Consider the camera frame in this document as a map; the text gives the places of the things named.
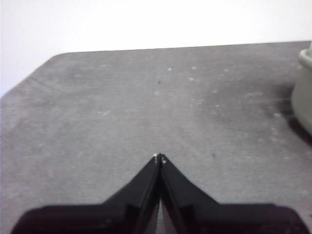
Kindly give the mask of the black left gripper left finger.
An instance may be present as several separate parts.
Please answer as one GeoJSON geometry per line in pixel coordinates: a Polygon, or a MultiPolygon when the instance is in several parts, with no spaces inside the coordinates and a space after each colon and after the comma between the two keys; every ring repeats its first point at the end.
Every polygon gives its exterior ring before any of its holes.
{"type": "Polygon", "coordinates": [[[14,234],[148,234],[156,230],[160,155],[103,203],[51,205],[25,212],[14,234]]]}

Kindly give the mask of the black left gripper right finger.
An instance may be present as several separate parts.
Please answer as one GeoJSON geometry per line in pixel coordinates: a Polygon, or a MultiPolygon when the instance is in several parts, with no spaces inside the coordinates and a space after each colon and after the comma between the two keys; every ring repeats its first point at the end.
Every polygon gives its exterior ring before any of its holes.
{"type": "Polygon", "coordinates": [[[166,230],[176,234],[307,234],[299,214],[270,203],[219,203],[159,155],[166,230]]]}

